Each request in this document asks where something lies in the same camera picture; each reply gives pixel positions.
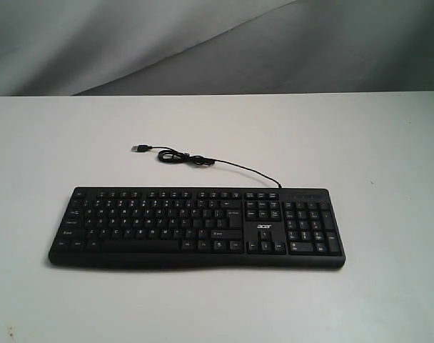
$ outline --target space bar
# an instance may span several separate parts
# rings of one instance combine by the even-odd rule
[[[105,252],[179,252],[179,241],[104,241]]]

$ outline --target black cable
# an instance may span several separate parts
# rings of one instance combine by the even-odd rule
[[[262,177],[270,179],[272,182],[275,182],[279,188],[282,188],[281,184],[277,182],[275,179],[273,179],[272,177],[268,177],[265,174],[256,171],[255,169],[247,168],[246,166],[240,166],[239,164],[224,161],[222,159],[209,159],[207,157],[203,157],[199,155],[190,156],[190,154],[179,152],[172,148],[168,148],[167,146],[150,146],[145,144],[133,146],[133,148],[131,148],[131,151],[146,152],[152,149],[163,149],[158,153],[158,160],[163,163],[172,163],[172,164],[193,163],[196,164],[197,166],[212,166],[216,162],[230,164],[231,166],[236,166],[238,168],[249,170],[250,172],[254,172],[258,175],[261,175]]]

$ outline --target gray backdrop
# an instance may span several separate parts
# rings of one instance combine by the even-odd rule
[[[434,0],[0,1],[0,95],[434,89]]]

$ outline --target keyboard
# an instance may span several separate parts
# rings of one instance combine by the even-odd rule
[[[339,268],[326,189],[78,187],[52,264],[103,268]]]

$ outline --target computer keyboard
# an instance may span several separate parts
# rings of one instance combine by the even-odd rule
[[[326,189],[74,189],[49,251],[75,267],[339,268]]]

